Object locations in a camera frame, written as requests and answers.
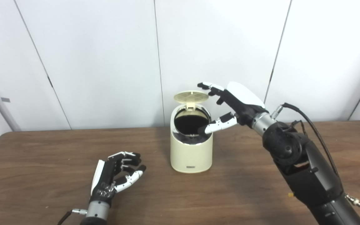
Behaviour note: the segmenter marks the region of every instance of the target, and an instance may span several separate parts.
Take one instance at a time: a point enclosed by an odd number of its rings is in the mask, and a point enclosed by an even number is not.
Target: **open lid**
[[[179,103],[201,103],[209,98],[207,94],[202,91],[183,91],[174,96],[174,100]]]

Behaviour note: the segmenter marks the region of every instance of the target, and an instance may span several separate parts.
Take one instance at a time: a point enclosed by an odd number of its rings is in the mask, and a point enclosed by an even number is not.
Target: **robotic arm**
[[[63,216],[58,225],[61,225],[71,213],[86,216],[80,225],[106,225],[114,195],[133,185],[146,170],[145,165],[137,169],[130,167],[138,166],[141,163],[140,157],[141,155],[135,152],[119,152],[109,156],[107,161],[99,160],[92,180],[88,210],[74,208]],[[123,171],[128,174],[116,178]]]
[[[235,111],[235,114],[230,112],[201,127],[198,130],[200,135],[236,123],[247,125],[262,136],[263,147],[272,156],[294,196],[309,208],[320,225],[360,225],[359,215],[348,203],[360,207],[360,201],[344,193],[330,154],[327,156],[331,166],[307,135],[296,131],[294,123],[290,126],[275,120],[283,107],[294,109],[309,122],[322,142],[312,122],[298,108],[285,103],[270,115],[263,102],[239,83],[230,82],[226,89],[207,82],[198,84],[198,87],[210,90],[210,96],[218,95],[217,104],[225,102]],[[324,142],[322,145],[327,154]]]

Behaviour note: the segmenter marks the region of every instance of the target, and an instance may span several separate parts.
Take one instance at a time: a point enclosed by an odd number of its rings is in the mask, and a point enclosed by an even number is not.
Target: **black robotic finger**
[[[223,100],[222,97],[220,97],[220,98],[216,101],[216,104],[218,104],[218,105],[221,105],[221,104],[223,104],[223,103],[224,103],[224,100]]]
[[[220,121],[221,121],[222,123],[225,123],[225,122],[233,119],[233,118],[234,118],[234,115],[233,115],[231,112],[228,112],[228,113],[224,114],[223,116],[221,116],[221,117],[219,117],[219,118],[220,118]]]
[[[204,90],[209,90],[209,86],[205,85],[204,83],[199,83],[197,84],[197,87],[202,88]]]
[[[123,166],[122,162],[121,162],[121,161],[116,162],[114,175],[115,175],[115,176],[118,175],[120,172],[123,171],[123,169],[124,169],[124,166]]]
[[[135,155],[137,158],[140,158],[141,157],[141,154],[139,153],[136,153],[136,152],[132,152],[131,155]]]
[[[147,167],[145,165],[141,165],[136,169],[136,171],[142,171],[144,173],[146,169]]]
[[[119,160],[124,159],[125,155],[126,155],[126,152],[119,152],[117,154],[109,156],[107,159],[108,160],[113,160],[113,161],[119,161]]]
[[[210,88],[210,91],[211,91],[212,93],[218,95],[218,96],[222,95],[222,92],[223,92],[222,90],[220,90],[220,89],[218,89],[218,88],[216,88],[216,87],[211,87],[211,88]]]
[[[141,158],[125,158],[122,163],[123,165],[138,166],[141,163]]]
[[[129,174],[133,174],[136,170],[131,167],[124,166],[123,171],[128,172]]]

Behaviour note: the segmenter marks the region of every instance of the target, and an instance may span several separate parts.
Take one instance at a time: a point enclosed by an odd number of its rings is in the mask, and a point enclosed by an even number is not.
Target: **cable connector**
[[[77,213],[77,214],[80,214],[80,215],[86,215],[87,210],[86,209],[81,209],[81,208],[74,208],[74,209],[72,209],[72,213]]]
[[[351,202],[352,205],[358,206],[360,208],[360,201],[357,198],[350,196],[349,194],[345,194],[345,198]]]
[[[270,117],[275,120],[282,110],[283,106],[279,105],[279,107],[277,107],[277,109],[272,113]]]

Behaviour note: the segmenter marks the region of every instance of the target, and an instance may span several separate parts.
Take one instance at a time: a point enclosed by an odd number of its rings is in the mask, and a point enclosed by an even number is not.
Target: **cream trash can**
[[[211,116],[202,105],[209,96],[201,91],[184,91],[174,96],[181,103],[170,117],[170,162],[182,173],[200,173],[212,165],[213,134],[198,135]]]

